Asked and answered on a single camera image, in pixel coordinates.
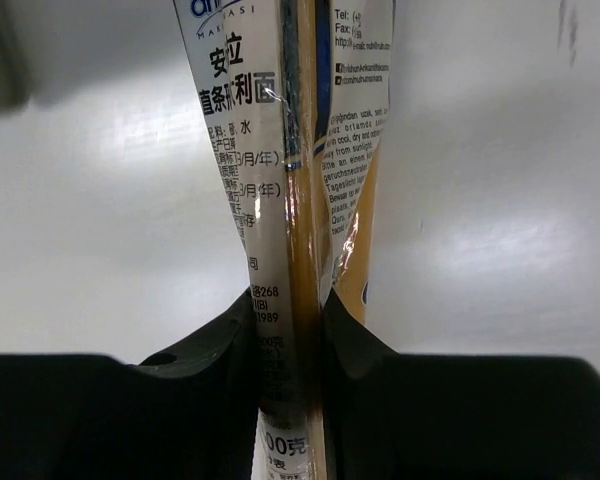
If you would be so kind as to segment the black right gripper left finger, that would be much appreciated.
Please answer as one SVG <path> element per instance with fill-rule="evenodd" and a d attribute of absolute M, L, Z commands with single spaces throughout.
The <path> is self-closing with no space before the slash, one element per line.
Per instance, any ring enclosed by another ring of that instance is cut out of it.
<path fill-rule="evenodd" d="M 0 479 L 247 479 L 257 371 L 249 294 L 137 365 L 0 354 Z"/>

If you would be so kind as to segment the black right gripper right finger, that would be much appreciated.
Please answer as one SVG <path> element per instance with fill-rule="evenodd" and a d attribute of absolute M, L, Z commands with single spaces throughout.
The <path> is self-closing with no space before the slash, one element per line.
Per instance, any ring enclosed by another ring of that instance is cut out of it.
<path fill-rule="evenodd" d="M 563 356 L 402 354 L 323 310 L 333 479 L 600 479 L 600 374 Z"/>

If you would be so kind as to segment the spaghetti bag white label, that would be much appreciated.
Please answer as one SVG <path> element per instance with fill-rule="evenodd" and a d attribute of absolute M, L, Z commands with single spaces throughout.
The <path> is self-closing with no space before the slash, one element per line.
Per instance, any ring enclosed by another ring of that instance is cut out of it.
<path fill-rule="evenodd" d="M 245 249 L 270 479 L 333 479 L 324 310 L 365 318 L 391 1 L 178 1 L 208 136 Z"/>

